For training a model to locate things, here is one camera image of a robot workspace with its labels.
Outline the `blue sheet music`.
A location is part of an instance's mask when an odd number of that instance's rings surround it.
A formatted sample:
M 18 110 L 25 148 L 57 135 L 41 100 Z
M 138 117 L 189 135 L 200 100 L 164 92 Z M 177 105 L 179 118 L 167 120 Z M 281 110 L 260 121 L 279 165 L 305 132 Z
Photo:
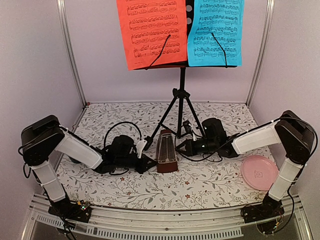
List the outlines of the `blue sheet music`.
M 195 0 L 187 40 L 191 67 L 242 66 L 244 0 Z

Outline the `black music stand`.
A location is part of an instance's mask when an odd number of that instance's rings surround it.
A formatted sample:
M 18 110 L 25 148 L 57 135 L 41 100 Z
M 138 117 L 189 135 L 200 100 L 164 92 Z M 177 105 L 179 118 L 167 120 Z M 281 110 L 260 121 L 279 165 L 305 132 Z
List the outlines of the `black music stand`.
M 194 1 L 195 0 L 187 0 L 186 3 L 186 16 L 187 16 L 187 39 L 192 27 L 192 21 L 194 18 Z M 174 135 L 177 138 L 182 138 L 182 122 L 183 122 L 183 107 L 184 107 L 184 103 L 187 103 L 189 106 L 189 109 L 191 110 L 191 113 L 193 114 L 194 120 L 196 122 L 196 126 L 198 127 L 198 129 L 200 130 L 201 136 L 203 137 L 205 135 L 204 133 L 204 129 L 200 124 L 199 118 L 193 108 L 193 105 L 190 101 L 190 94 L 185 90 L 185 80 L 186 80 L 186 69 L 190 68 L 192 66 L 189 66 L 189 62 L 188 62 L 188 57 L 186 61 L 182 61 L 182 62 L 172 62 L 172 63 L 165 63 L 165 64 L 160 64 L 159 68 L 180 68 L 180 80 L 179 80 L 179 88 L 174 88 L 172 90 L 172 94 L 173 94 L 173 99 L 170 102 L 167 110 L 165 111 L 164 115 L 162 116 L 160 122 L 157 124 L 154 132 L 152 133 L 152 135 L 150 135 L 149 137 L 154 138 L 156 136 L 156 134 L 158 133 L 160 128 L 164 128 L 164 121 L 166 119 L 166 117 L 168 116 L 170 110 L 172 109 L 174 103 L 178 103 L 178 121 L 177 121 L 177 131 L 174 132 Z M 225 68 L 222 66 L 201 66 L 201 67 L 217 67 L 217 68 Z

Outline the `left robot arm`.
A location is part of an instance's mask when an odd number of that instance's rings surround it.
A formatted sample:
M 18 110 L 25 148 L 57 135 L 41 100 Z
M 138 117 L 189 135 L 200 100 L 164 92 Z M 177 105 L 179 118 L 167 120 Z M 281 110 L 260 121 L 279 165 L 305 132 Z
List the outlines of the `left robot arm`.
M 49 115 L 22 130 L 18 153 L 43 187 L 50 202 L 49 213 L 63 219 L 87 222 L 92 212 L 90 203 L 83 200 L 71 202 L 49 162 L 51 153 L 60 152 L 99 174 L 115 175 L 116 168 L 134 169 L 143 174 L 157 164 L 143 154 L 146 144 L 142 138 L 135 143 L 131 137 L 120 135 L 110 145 L 105 144 L 99 149 L 63 127 L 55 115 Z

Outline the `brown wooden metronome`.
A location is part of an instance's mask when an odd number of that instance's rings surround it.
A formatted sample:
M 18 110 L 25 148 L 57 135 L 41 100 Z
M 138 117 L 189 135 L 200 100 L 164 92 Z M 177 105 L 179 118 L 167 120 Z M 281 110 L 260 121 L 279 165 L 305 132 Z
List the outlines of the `brown wooden metronome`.
M 178 170 L 178 159 L 175 152 L 172 132 L 168 129 L 160 131 L 156 146 L 157 172 L 172 173 Z

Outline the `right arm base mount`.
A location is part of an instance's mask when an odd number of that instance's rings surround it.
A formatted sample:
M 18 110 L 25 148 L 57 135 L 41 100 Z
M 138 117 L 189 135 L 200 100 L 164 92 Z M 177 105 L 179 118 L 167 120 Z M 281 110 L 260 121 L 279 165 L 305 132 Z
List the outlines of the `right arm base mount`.
M 257 229 L 263 235 L 273 235 L 283 222 L 284 208 L 281 201 L 264 201 L 257 205 L 244 206 L 240 214 L 245 223 L 258 222 L 271 219 L 257 224 Z

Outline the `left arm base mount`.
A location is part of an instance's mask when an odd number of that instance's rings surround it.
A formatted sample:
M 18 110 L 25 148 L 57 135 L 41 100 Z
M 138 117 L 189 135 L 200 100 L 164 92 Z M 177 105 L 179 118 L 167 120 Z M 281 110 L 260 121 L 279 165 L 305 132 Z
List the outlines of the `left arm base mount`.
M 85 203 L 75 203 L 65 198 L 57 202 L 51 202 L 48 213 L 62 219 L 88 223 L 92 208 Z

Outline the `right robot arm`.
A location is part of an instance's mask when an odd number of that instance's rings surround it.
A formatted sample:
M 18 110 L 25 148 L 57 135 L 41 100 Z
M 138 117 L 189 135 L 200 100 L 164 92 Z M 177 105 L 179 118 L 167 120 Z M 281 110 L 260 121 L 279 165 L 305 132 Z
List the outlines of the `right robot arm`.
M 281 200 L 296 181 L 308 160 L 315 153 L 319 137 L 316 130 L 291 110 L 268 123 L 228 136 L 217 118 L 203 121 L 205 136 L 184 140 L 175 150 L 188 158 L 217 153 L 220 157 L 235 158 L 255 149 L 281 144 L 285 160 L 261 204 L 254 207 L 262 218 L 269 218 L 281 208 Z

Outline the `red sheet music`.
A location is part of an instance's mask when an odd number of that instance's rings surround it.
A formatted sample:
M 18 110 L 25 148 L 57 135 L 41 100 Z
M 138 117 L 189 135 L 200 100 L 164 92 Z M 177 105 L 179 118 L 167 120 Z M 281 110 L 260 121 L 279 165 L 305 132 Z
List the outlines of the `red sheet music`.
M 188 59 L 184 0 L 118 0 L 116 5 L 128 70 Z

